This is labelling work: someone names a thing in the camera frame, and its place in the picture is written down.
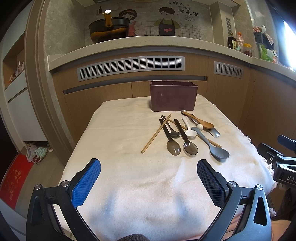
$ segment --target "blue gripper pad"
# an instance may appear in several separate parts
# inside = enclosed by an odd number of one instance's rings
[[[100,173],[101,163],[95,160],[72,191],[72,203],[75,208],[84,203]]]
[[[219,182],[214,177],[213,173],[209,170],[209,168],[202,160],[197,163],[197,174],[200,177],[215,206],[222,208],[225,204],[224,189],[221,187]]]

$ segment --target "maroon plastic container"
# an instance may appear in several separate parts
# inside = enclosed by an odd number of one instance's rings
[[[194,110],[198,86],[187,81],[151,81],[151,110]]]

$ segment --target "doormat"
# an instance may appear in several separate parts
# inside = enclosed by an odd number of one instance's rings
[[[15,208],[20,190],[33,164],[27,161],[25,155],[18,154],[7,172],[0,190],[0,198],[12,209]]]

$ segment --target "spoon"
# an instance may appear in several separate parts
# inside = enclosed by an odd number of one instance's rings
[[[188,116],[188,118],[189,118],[189,120],[191,120],[192,122],[193,122],[193,124],[195,124],[196,125],[196,127],[198,128],[198,123],[196,122],[196,120],[193,120],[191,117],[189,117]],[[219,137],[220,136],[220,133],[217,131],[217,129],[215,128],[215,127],[213,127],[212,129],[207,129],[207,128],[203,128],[203,125],[202,125],[202,129],[204,129],[204,130],[207,130],[208,132],[210,132],[211,133],[211,135],[214,137],[214,138],[217,138],[217,137]]]
[[[162,124],[163,123],[163,119],[159,119],[159,122]],[[169,151],[169,153],[171,153],[174,156],[179,155],[180,152],[181,152],[180,145],[176,141],[174,141],[172,139],[172,136],[168,132],[168,129],[166,128],[165,125],[163,126],[163,130],[164,130],[165,135],[166,135],[166,137],[168,139],[168,142],[167,142],[167,150]]]
[[[184,140],[184,142],[185,142],[184,145],[183,145],[184,150],[185,150],[188,154],[190,154],[190,155],[192,155],[192,156],[196,155],[196,154],[198,153],[198,148],[196,147],[195,144],[193,144],[192,142],[190,142],[190,141],[188,140],[187,136],[185,135],[185,133],[184,133],[184,131],[183,131],[183,129],[182,129],[180,123],[179,123],[179,121],[178,121],[177,119],[174,119],[174,121],[175,121],[176,126],[177,126],[179,132],[181,133],[181,136],[182,136],[182,138],[183,138],[183,140]]]
[[[172,136],[172,138],[177,138],[177,137],[179,137],[179,136],[181,135],[179,132],[174,131],[174,130],[171,128],[171,126],[170,126],[170,124],[169,124],[168,122],[167,122],[167,125],[168,125],[168,127],[170,128],[170,135]]]
[[[226,151],[225,149],[219,148],[219,147],[212,146],[209,143],[209,141],[207,140],[207,138],[205,138],[205,136],[196,127],[191,127],[191,129],[196,131],[197,134],[199,135],[199,137],[209,146],[210,153],[214,157],[216,157],[218,159],[227,159],[227,158],[229,158],[229,152],[228,151]]]
[[[261,33],[265,33],[266,32],[266,27],[263,25],[261,28]]]
[[[187,137],[189,137],[189,138],[194,138],[194,137],[196,137],[197,132],[196,132],[196,131],[193,131],[193,130],[190,129],[190,126],[189,126],[189,124],[188,124],[188,121],[186,120],[186,117],[182,117],[182,120],[184,121],[184,124],[185,124],[185,126],[186,126],[186,128],[187,128],[187,131],[185,131],[185,135],[186,135]]]
[[[203,125],[204,128],[207,128],[207,129],[212,129],[212,128],[214,128],[214,125],[213,125],[213,124],[211,124],[211,123],[209,123],[209,122],[206,122],[206,121],[204,121],[204,120],[201,120],[201,119],[195,117],[195,116],[192,115],[192,114],[189,114],[186,110],[181,110],[181,114],[182,114],[182,115],[189,116],[189,117],[191,117],[192,119],[197,120],[200,124]]]

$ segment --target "white towel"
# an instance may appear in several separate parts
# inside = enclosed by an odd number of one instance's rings
[[[220,210],[197,175],[200,159],[206,159],[227,181],[233,180],[241,187],[260,184],[266,194],[275,187],[266,160],[216,106],[200,95],[190,113],[214,124],[220,137],[214,139],[205,131],[203,134],[222,145],[230,157],[223,163],[215,160],[198,137],[192,141],[199,150],[195,157],[187,156],[183,149],[180,155],[173,156],[166,149],[163,130],[141,154],[160,126],[160,116],[169,115],[152,112],[149,103],[150,97],[103,103],[93,114],[64,170],[61,181],[71,180],[92,158],[100,160],[101,174],[77,209],[101,241],[130,234],[143,234],[151,241],[199,237]],[[177,118],[183,124],[181,117],[180,112],[173,112],[171,119]],[[182,138],[176,141],[183,146]],[[62,227],[70,231],[60,209],[56,210]]]

